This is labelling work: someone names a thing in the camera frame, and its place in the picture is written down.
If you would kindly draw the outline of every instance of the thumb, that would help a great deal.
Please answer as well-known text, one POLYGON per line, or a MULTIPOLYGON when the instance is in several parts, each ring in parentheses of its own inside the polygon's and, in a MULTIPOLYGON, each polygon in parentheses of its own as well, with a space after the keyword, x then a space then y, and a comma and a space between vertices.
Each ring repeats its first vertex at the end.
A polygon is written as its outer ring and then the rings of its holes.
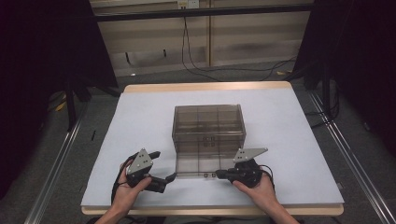
POLYGON ((151 183, 151 177, 146 177, 134 186, 134 189, 142 191, 149 185, 149 183, 151 183))
POLYGON ((242 192, 244 192, 244 193, 246 193, 246 194, 248 195, 248 193, 249 193, 249 188, 248 188, 246 185, 242 184, 241 182, 239 182, 239 181, 237 181, 237 180, 233 181, 233 185, 234 185, 236 188, 238 188, 239 190, 241 190, 242 192))

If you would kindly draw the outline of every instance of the wrist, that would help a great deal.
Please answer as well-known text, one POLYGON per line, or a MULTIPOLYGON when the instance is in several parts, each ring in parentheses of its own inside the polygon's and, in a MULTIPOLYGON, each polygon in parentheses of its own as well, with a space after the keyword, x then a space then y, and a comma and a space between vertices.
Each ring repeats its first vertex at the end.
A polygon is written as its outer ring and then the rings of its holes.
POLYGON ((264 201, 262 203, 258 203, 259 208, 268 216, 271 216, 279 209, 284 209, 283 206, 277 201, 264 201))
POLYGON ((264 211, 275 223, 298 223, 279 202, 273 202, 264 211))
POLYGON ((116 208, 113 204, 105 212, 105 214, 96 222, 96 224, 115 224, 118 223, 125 216, 126 216, 125 212, 116 208))

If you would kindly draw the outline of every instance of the metal frame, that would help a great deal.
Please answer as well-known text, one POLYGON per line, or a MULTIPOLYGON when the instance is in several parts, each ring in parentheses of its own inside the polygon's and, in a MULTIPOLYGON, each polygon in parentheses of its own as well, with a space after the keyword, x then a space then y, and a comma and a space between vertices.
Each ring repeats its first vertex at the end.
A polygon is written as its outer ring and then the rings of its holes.
MULTIPOLYGON (((316 110, 318 112, 324 112, 323 103, 321 102, 320 97, 313 92, 310 92, 310 97, 316 110)), ((361 185, 361 189, 364 191, 367 199, 369 200, 372 207, 381 219, 381 222, 384 224, 396 223, 396 219, 390 212, 386 201, 361 166, 361 163, 358 161, 358 158, 353 153, 352 148, 349 146, 347 140, 341 134, 335 122, 329 119, 325 113, 321 113, 320 115, 322 120, 327 123, 327 129, 329 130, 332 138, 334 139, 335 143, 343 154, 344 159, 346 160, 346 163, 348 164, 353 175, 356 177, 358 183, 361 185)))
POLYGON ((241 15, 241 14, 261 14, 261 13, 278 13, 278 12, 298 12, 311 10, 326 10, 329 7, 342 7, 343 3, 327 4, 294 4, 294 5, 273 5, 262 7, 210 7, 210 8, 192 8, 176 9, 149 12, 130 12, 130 13, 103 13, 89 17, 70 17, 59 18, 62 21, 136 21, 166 18, 183 18, 183 17, 203 17, 203 16, 224 16, 224 15, 241 15))
POLYGON ((40 190, 37 198, 35 199, 35 203, 30 210, 29 215, 25 219, 25 224, 40 223, 41 218, 43 217, 44 212, 47 208, 47 205, 50 202, 50 197, 55 189, 56 182, 61 175, 61 171, 64 167, 64 162, 66 161, 67 155, 69 154, 69 151, 73 146, 73 142, 78 134, 81 120, 85 117, 87 108, 88 103, 85 103, 81 109, 81 114, 78 117, 76 124, 74 125, 73 129, 67 133, 61 150, 59 151, 55 163, 53 163, 52 168, 49 172, 47 180, 44 183, 42 189, 40 190))

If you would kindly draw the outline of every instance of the power outlet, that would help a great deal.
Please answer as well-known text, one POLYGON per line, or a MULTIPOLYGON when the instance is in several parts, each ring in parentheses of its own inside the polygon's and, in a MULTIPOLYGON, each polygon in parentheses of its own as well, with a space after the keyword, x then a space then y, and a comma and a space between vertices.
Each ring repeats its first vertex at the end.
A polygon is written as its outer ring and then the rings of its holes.
POLYGON ((188 0, 177 0, 177 8, 178 9, 189 8, 189 1, 188 0))
POLYGON ((189 0, 187 8, 199 8, 199 0, 189 0))

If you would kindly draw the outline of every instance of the white board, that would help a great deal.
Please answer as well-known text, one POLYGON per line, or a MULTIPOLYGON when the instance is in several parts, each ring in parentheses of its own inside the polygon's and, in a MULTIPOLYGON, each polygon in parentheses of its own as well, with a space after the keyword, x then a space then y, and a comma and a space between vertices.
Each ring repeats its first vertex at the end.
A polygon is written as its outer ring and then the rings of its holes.
MULTIPOLYGON (((276 196, 282 204, 344 202, 293 89, 284 88, 123 93, 81 206, 110 206, 120 164, 142 147, 162 153, 154 160, 152 175, 165 178, 175 171, 172 127, 176 105, 227 104, 241 105, 245 148, 268 147, 256 162, 272 168, 276 196)), ((228 180, 177 178, 163 194, 143 191, 134 206, 251 204, 228 180)))

